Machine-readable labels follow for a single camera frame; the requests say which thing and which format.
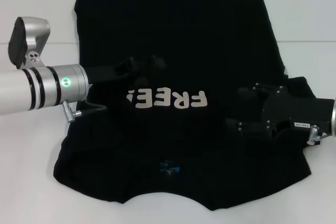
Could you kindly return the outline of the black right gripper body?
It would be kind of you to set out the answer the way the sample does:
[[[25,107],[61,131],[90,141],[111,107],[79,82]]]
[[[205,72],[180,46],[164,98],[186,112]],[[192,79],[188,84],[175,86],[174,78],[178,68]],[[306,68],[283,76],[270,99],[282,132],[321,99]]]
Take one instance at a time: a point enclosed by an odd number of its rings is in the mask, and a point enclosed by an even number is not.
[[[309,131],[314,125],[320,132],[335,136],[335,101],[298,98],[287,91],[273,93],[263,105],[262,122],[270,125],[271,136],[286,129]]]

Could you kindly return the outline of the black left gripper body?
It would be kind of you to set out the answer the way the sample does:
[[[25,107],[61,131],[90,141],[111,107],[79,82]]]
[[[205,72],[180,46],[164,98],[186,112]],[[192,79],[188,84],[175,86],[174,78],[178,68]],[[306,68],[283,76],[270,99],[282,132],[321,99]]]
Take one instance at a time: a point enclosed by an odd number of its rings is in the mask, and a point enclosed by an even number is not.
[[[89,84],[98,82],[115,81],[120,79],[123,75],[113,65],[97,66],[97,67],[84,67],[88,77]]]

